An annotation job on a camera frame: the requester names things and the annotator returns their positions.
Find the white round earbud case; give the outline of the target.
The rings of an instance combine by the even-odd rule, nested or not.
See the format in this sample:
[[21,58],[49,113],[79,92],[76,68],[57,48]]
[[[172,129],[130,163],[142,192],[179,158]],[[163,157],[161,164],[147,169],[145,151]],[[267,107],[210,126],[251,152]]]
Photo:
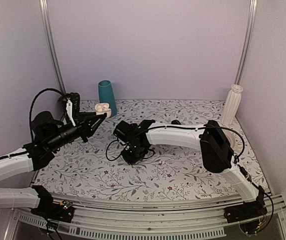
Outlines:
[[106,114],[106,118],[110,118],[112,114],[112,110],[110,109],[110,105],[107,102],[98,103],[95,105],[96,115],[104,115]]

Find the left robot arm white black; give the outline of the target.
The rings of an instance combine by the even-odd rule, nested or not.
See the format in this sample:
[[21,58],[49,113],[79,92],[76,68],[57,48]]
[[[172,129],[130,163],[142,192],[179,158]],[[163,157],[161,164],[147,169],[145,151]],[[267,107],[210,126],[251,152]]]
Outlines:
[[[36,115],[31,122],[35,138],[22,148],[0,156],[0,181],[46,167],[60,148],[81,138],[87,142],[107,114],[82,112],[67,124],[55,120],[49,111]],[[0,209],[31,208],[32,213],[53,217],[61,205],[41,185],[28,188],[0,188]]]

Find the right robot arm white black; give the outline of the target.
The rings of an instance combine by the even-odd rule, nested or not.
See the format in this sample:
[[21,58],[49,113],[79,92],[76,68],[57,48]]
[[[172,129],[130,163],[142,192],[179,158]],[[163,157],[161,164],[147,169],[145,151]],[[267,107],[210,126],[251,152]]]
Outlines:
[[220,174],[235,188],[245,203],[241,213],[252,218],[261,209],[264,190],[252,183],[249,173],[239,164],[240,155],[234,154],[225,130],[215,120],[193,126],[143,120],[140,124],[121,121],[113,134],[124,143],[121,156],[130,165],[142,160],[152,145],[200,150],[204,168]]

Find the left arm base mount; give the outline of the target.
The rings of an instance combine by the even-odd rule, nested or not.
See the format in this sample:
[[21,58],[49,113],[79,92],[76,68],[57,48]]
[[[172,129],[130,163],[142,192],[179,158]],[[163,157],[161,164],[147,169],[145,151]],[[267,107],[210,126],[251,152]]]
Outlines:
[[52,195],[41,185],[32,186],[40,199],[36,208],[31,209],[31,213],[44,218],[45,220],[57,220],[60,222],[71,223],[75,208],[73,202],[63,200],[54,203]]

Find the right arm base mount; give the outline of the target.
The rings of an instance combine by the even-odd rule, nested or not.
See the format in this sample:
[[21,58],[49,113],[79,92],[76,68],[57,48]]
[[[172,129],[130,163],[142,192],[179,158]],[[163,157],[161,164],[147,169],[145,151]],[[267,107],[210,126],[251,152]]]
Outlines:
[[259,190],[254,201],[224,208],[224,217],[227,222],[234,223],[267,214],[264,195],[264,190]]

